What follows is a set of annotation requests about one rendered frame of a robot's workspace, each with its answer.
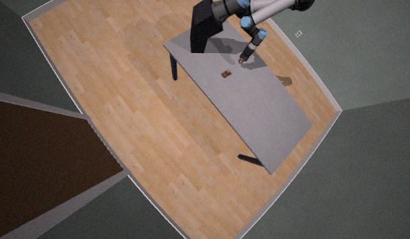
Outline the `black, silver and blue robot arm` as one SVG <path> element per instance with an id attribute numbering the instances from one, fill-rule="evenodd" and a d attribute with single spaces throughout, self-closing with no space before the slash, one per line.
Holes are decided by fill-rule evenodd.
<path id="1" fill-rule="evenodd" d="M 212 3 L 212 12 L 219 24 L 229 16 L 236 14 L 240 26 L 252 37 L 251 43 L 259 46 L 267 32 L 255 25 L 289 8 L 303 12 L 309 9 L 315 0 L 221 0 Z M 252 14 L 253 13 L 253 14 Z"/>

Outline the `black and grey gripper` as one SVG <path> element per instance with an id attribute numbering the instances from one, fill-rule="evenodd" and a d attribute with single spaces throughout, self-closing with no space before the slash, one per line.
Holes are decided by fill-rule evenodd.
<path id="1" fill-rule="evenodd" d="M 255 45 L 253 45 L 252 43 L 251 43 L 251 41 L 248 43 L 248 45 L 247 45 L 247 47 L 244 49 L 244 51 L 241 53 L 241 55 L 240 55 L 240 59 L 243 59 L 245 62 L 248 60 L 248 58 L 249 58 L 249 56 L 255 51 L 255 49 L 257 48 L 258 46 L 255 46 Z M 240 60 L 239 59 L 239 60 Z M 238 62 L 239 62 L 239 60 L 238 60 Z M 243 61 L 243 62 L 244 62 Z M 242 63 L 243 63 L 242 62 Z M 242 64 L 241 63 L 241 64 Z"/>

